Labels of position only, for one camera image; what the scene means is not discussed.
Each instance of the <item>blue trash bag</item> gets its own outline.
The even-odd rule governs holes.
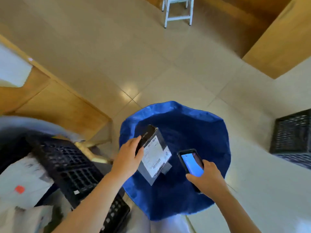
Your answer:
[[[196,149],[202,159],[214,162],[225,177],[231,153],[223,119],[175,101],[149,105],[122,123],[120,147],[129,139],[139,136],[140,128],[149,124],[160,129],[172,153],[169,159],[172,168],[166,175],[160,173],[152,186],[136,172],[123,185],[128,196],[152,221],[176,214],[192,214],[210,207],[214,202],[195,192],[186,179],[177,152]]]

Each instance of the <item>smartphone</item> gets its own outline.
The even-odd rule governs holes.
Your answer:
[[[186,173],[190,173],[194,176],[201,176],[203,174],[204,164],[195,149],[182,150],[179,151],[177,155]],[[195,185],[193,186],[196,192],[201,193]]]

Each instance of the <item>right hand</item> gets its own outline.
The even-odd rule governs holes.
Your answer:
[[[216,164],[207,160],[203,160],[203,164],[204,173],[202,176],[196,177],[188,173],[186,178],[203,194],[215,201],[217,197],[229,192],[229,189]]]

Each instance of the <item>trash bin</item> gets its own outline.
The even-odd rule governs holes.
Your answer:
[[[168,145],[172,168],[161,173],[154,184],[136,172],[123,185],[128,196],[148,216],[157,221],[176,214],[192,214],[214,202],[195,192],[186,179],[177,152],[196,149],[202,159],[214,162],[223,177],[229,168],[231,153],[226,125],[222,118],[175,101],[149,105],[128,117],[121,125],[119,144],[140,135],[140,128],[153,125]]]
[[[275,121],[270,153],[311,169],[311,109]]]

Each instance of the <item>stool leg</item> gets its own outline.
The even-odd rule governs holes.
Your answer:
[[[193,3],[194,3],[194,0],[191,0],[191,6],[190,6],[190,22],[189,22],[189,25],[192,25],[192,16],[193,16]]]
[[[163,0],[163,3],[162,3],[162,11],[164,11],[164,7],[165,7],[165,0]]]
[[[167,18],[169,17],[169,4],[170,4],[170,0],[167,0],[164,28],[167,27]]]

